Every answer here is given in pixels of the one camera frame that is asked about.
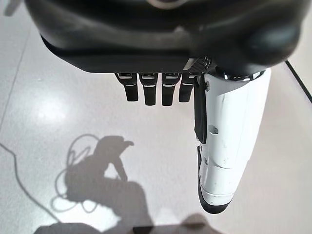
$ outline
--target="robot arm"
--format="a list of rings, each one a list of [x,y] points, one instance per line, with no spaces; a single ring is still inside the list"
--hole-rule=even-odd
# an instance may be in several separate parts
[[[115,73],[127,100],[162,104],[195,88],[199,198],[213,214],[231,202],[252,154],[270,67],[298,43],[310,0],[25,0],[47,48],[92,73]]]
[[[242,79],[204,74],[195,81],[199,198],[212,214],[231,202],[251,157],[266,102],[271,71]]]

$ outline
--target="white floor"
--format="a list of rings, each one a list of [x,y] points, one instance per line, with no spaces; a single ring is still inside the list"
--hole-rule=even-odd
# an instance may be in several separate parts
[[[311,70],[311,54],[312,54],[312,7],[308,11],[307,17],[301,28],[301,38],[295,53],[289,58],[290,63],[298,73],[299,77],[312,94],[312,70]]]
[[[234,200],[210,215],[197,195],[192,103],[162,107],[158,92],[157,106],[146,107],[142,90],[139,102],[127,103],[112,74],[88,74],[52,55],[23,7],[13,18],[1,16],[0,26],[0,143],[17,159],[16,171],[14,155],[0,147],[1,233],[33,234],[59,220],[117,234],[186,219],[205,219],[221,234],[312,233],[312,104],[284,64],[273,68],[259,137]],[[68,157],[75,158],[70,167],[93,153],[61,173]],[[105,178],[96,177],[108,163]],[[55,182],[60,194],[65,186],[71,194],[57,197]]]

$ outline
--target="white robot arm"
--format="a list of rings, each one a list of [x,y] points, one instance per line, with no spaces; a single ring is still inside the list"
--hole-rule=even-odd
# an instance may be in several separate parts
[[[201,115],[195,118],[201,141],[198,191],[209,213],[224,211],[238,187],[254,149],[270,76],[268,69],[244,78],[204,74],[195,81],[195,115]]]

